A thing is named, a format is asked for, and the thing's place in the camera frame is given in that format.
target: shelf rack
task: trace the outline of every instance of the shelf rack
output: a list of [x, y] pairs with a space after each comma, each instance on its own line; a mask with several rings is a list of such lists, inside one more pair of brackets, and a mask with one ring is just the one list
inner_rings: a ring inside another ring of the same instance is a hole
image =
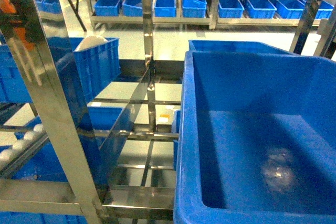
[[[18, 157], [0, 173], [0, 210], [17, 212], [42, 212], [47, 214], [84, 215], [88, 224], [94, 223], [118, 223], [118, 218], [135, 219], [156, 219], [172, 220], [174, 189], [145, 187], [149, 169], [171, 169], [171, 167], [151, 166], [151, 154], [154, 141], [171, 141], [177, 138], [176, 134], [161, 132], [161, 127], [156, 124], [156, 109], [158, 104], [179, 104], [179, 102], [156, 101], [155, 81], [157, 78], [167, 82], [175, 82], [183, 75], [182, 61], [156, 61], [153, 55], [153, 24], [170, 23], [165, 19], [158, 19], [152, 16], [152, 0], [142, 0], [143, 17], [132, 21], [143, 23], [145, 64], [139, 60], [121, 60], [122, 75], [120, 80], [139, 79], [131, 99], [126, 101], [126, 106], [132, 113], [131, 123], [134, 123], [140, 106], [147, 104], [149, 107], [149, 125], [134, 125], [133, 131], [125, 131], [121, 123], [116, 123], [109, 131], [103, 133], [106, 136], [107, 147], [119, 137], [128, 136], [129, 139], [139, 141], [150, 141], [150, 147], [146, 162], [143, 166], [119, 165], [124, 168], [141, 168], [144, 170], [142, 182], [139, 187], [130, 186], [98, 186], [93, 182], [94, 170], [89, 162], [90, 154], [85, 154], [82, 149], [80, 136], [83, 131], [80, 129], [80, 121], [76, 115], [88, 113], [83, 93], [72, 97], [70, 103], [67, 94], [64, 92], [66, 85], [59, 75], [53, 56], [49, 50], [47, 38], [51, 35], [45, 26], [52, 20], [53, 28], [57, 28], [64, 38], [68, 37], [63, 15], [52, 17], [39, 13], [34, 0], [11, 0], [15, 5], [17, 14], [0, 15], [0, 29], [2, 30], [7, 44], [13, 54], [23, 76], [27, 89], [34, 102], [36, 110], [43, 121], [46, 133], [32, 143], [26, 150], [23, 150]], [[286, 25], [298, 26], [295, 38], [290, 50], [301, 54], [307, 40], [309, 31], [314, 23], [314, 18], [321, 4], [321, 0], [307, 0], [303, 16], [299, 21], [293, 21]], [[217, 19], [217, 4], [212, 5], [213, 9], [205, 25], [214, 29], [218, 24], [232, 24], [236, 20]], [[129, 20], [119, 17], [119, 20], [111, 20], [95, 17], [91, 13], [91, 21], [123, 23]], [[253, 20], [242, 19], [246, 24], [253, 23]], [[185, 24], [201, 24], [199, 19], [184, 20], [180, 16], [176, 22]], [[26, 38], [22, 39], [16, 33], [16, 28], [25, 29]], [[328, 21], [327, 29], [323, 32], [322, 38], [317, 46], [316, 55], [331, 58], [334, 46], [336, 26], [336, 10], [334, 9]], [[78, 73], [71, 77], [72, 81], [79, 81]], [[113, 102], [125, 102], [125, 100], [110, 99]], [[22, 127], [1, 127], [6, 131], [29, 131]], [[94, 129], [85, 129], [85, 136], [93, 138]], [[12, 180], [10, 175], [22, 167], [34, 153], [39, 150], [50, 139], [60, 163], [68, 178], [68, 183], [38, 182], [28, 180]], [[107, 167], [107, 174], [110, 175], [113, 167]]]

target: stainless steel frame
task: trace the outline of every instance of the stainless steel frame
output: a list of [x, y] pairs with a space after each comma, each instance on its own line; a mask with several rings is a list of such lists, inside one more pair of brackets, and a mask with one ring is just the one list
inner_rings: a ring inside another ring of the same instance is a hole
[[[117, 122], [108, 131], [93, 131], [86, 129], [85, 135], [93, 139], [105, 136], [105, 151], [102, 158], [108, 156], [108, 150], [113, 141], [121, 137], [129, 140], [150, 141], [148, 156], [144, 165], [119, 164], [116, 169], [143, 169], [143, 179], [140, 187], [112, 186], [100, 187], [94, 182], [95, 171], [90, 167], [90, 154], [84, 153], [81, 145], [81, 134], [78, 118], [74, 114], [86, 114], [86, 108], [81, 93], [77, 103], [67, 100], [64, 92], [63, 75], [58, 71], [53, 55], [48, 45], [48, 31], [45, 24], [53, 20], [57, 28], [66, 35], [63, 15], [50, 15], [38, 12], [34, 0], [17, 1], [17, 14], [1, 14], [0, 28], [4, 33], [14, 59], [24, 77], [29, 93], [34, 101], [37, 112], [45, 126], [47, 135], [54, 146], [56, 154], [62, 164], [69, 183], [33, 182], [11, 180], [11, 174], [24, 164], [46, 141], [46, 135], [41, 136], [36, 145], [23, 152], [20, 158], [13, 161], [11, 168], [7, 167], [0, 174], [0, 210], [42, 212], [49, 214], [84, 215], [88, 223], [118, 223], [117, 218], [172, 220], [174, 189], [144, 187], [149, 170], [172, 170], [172, 167], [154, 166], [150, 164], [154, 141], [169, 142], [178, 137], [177, 134], [160, 132], [160, 125], [156, 124], [156, 105], [173, 104], [155, 100], [155, 82], [167, 80], [174, 82], [183, 75], [182, 61], [156, 61], [153, 55], [153, 24], [203, 24], [215, 29], [220, 25], [285, 25], [298, 26], [298, 31], [292, 44], [292, 51], [301, 53], [307, 34], [312, 25], [318, 25], [314, 20], [321, 0], [308, 0], [305, 14], [300, 21], [282, 20], [279, 18], [258, 20], [248, 17], [242, 19], [220, 19], [217, 15], [218, 0], [212, 0], [212, 8], [208, 10], [208, 18], [183, 18], [181, 16], [181, 2], [178, 2], [178, 15], [173, 19], [152, 16], [153, 0], [143, 1], [143, 17], [97, 17], [93, 13], [91, 0], [87, 0], [92, 26], [96, 23], [143, 23], [145, 64], [144, 61], [121, 60], [121, 79], [138, 76], [139, 84], [130, 100], [96, 99], [99, 102], [127, 103], [127, 109], [132, 110], [131, 123], [142, 104], [149, 107], [149, 125], [134, 125], [133, 131], [125, 130], [124, 125]], [[17, 23], [24, 24], [29, 43], [34, 44], [32, 50], [27, 50], [27, 44], [21, 40], [14, 29]], [[333, 11], [329, 21], [330, 29], [322, 36], [318, 45], [318, 55], [325, 55], [326, 48], [334, 40], [336, 11]], [[70, 81], [78, 79], [75, 72]], [[2, 131], [30, 131], [25, 127], [2, 126]], [[107, 175], [112, 172], [112, 164], [108, 164]]]

